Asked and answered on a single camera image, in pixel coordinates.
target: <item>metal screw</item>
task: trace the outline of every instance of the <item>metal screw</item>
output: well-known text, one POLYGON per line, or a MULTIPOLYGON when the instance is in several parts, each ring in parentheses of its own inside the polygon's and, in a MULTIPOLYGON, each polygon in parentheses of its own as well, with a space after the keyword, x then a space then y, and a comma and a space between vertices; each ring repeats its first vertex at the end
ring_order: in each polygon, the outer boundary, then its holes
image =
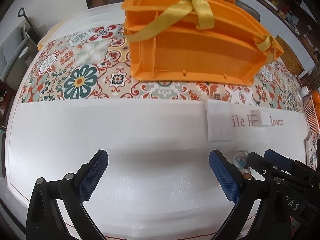
POLYGON ((252 179, 252 175, 251 175, 250 173, 245 173, 243 176, 244 176, 244 178, 247 179, 247 180, 252 179))
POLYGON ((275 177, 273 180, 275 181, 276 184, 280 184, 281 183, 281 179, 278 178, 278 177, 275 177))
POLYGON ((44 181, 43 178, 39 178, 39 179, 37 179, 37 184, 41 184, 43 181, 44 181))
POLYGON ((73 178, 73 174, 72 173, 68 173, 67 175, 66 175, 66 180, 70 180, 70 179, 72 179, 73 178))

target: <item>orange plastic crate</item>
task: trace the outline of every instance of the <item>orange plastic crate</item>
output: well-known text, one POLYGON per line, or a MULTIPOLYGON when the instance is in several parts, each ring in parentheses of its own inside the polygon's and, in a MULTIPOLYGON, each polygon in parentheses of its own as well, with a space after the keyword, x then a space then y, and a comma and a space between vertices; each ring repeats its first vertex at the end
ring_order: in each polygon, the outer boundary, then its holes
MULTIPOLYGON (((126 34, 134 34, 180 0, 125 0, 126 34)), ((203 81, 252 85, 266 64, 260 51, 268 31, 249 13, 223 0, 206 0, 214 15, 212 29, 198 30, 192 11, 157 36, 129 42, 131 73, 141 81, 203 81)), ((276 40, 275 59, 284 52, 276 40)))

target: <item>blue gripper pad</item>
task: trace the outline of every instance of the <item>blue gripper pad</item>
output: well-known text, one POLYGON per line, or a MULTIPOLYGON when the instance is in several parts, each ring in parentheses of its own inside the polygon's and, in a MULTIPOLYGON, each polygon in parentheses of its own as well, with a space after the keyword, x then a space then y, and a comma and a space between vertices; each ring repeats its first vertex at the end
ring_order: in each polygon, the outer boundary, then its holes
POLYGON ((273 150, 266 150, 264 153, 264 157, 270 161, 274 166, 280 168, 283 171, 291 171, 292 166, 291 162, 292 160, 289 160, 288 158, 282 156, 281 154, 273 151, 273 150))
POLYGON ((217 177, 227 199, 237 204, 240 199, 240 185, 230 173, 230 165, 233 164, 230 164, 220 151, 214 150, 210 152, 209 165, 217 177))
POLYGON ((108 166, 108 160, 108 154, 103 151, 95 163, 90 163, 91 161, 88 163, 92 164, 92 168, 87 172, 78 186, 78 200, 80 203, 90 199, 94 189, 108 166))

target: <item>patterned tablecloth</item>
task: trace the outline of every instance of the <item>patterned tablecloth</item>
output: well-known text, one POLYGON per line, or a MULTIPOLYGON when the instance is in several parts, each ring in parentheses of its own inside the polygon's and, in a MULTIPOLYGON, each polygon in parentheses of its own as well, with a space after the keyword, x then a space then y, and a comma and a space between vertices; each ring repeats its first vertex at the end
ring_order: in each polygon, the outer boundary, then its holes
POLYGON ((281 61, 265 65, 250 87, 206 82, 140 82, 130 74, 122 24, 51 41, 25 82, 20 103, 87 98, 216 100, 303 113, 292 76, 281 61))

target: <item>small figurine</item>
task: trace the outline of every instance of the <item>small figurine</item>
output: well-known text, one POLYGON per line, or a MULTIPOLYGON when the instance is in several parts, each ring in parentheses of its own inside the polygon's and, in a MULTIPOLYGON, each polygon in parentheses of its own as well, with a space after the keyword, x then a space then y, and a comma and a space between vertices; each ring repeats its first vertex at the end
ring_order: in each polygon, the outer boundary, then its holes
POLYGON ((247 169, 244 168, 248 154, 249 154, 248 151, 241 150, 241 151, 238 151, 232 159, 232 163, 239 169, 239 171, 242 174, 245 174, 245 173, 251 174, 249 167, 247 169))

